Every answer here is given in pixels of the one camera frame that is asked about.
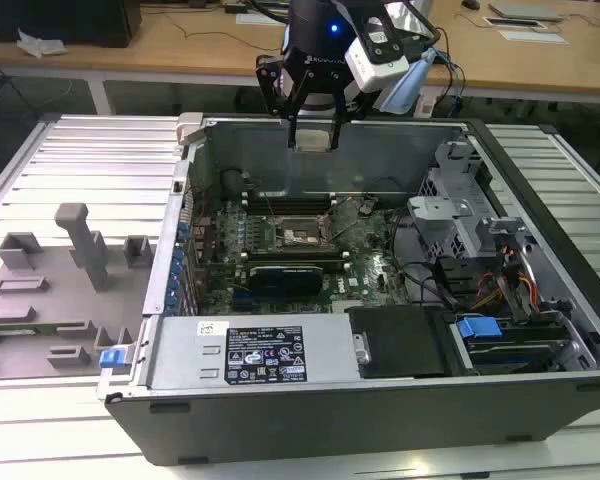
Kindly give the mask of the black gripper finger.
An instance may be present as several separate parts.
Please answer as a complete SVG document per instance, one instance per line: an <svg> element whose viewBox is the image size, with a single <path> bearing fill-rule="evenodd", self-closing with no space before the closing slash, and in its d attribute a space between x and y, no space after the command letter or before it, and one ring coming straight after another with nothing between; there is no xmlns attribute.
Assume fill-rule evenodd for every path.
<svg viewBox="0 0 600 480"><path fill-rule="evenodd" d="M364 119L373 109L378 91L365 92L355 80L346 84L341 78L333 78L332 97L335 113L330 130L330 148L337 149L342 126L352 120Z"/></svg>
<svg viewBox="0 0 600 480"><path fill-rule="evenodd" d="M287 120L288 147L296 147L297 120L301 107L309 96L310 71L293 80L284 68L280 56L260 55L256 58L256 77L267 112Z"/></svg>

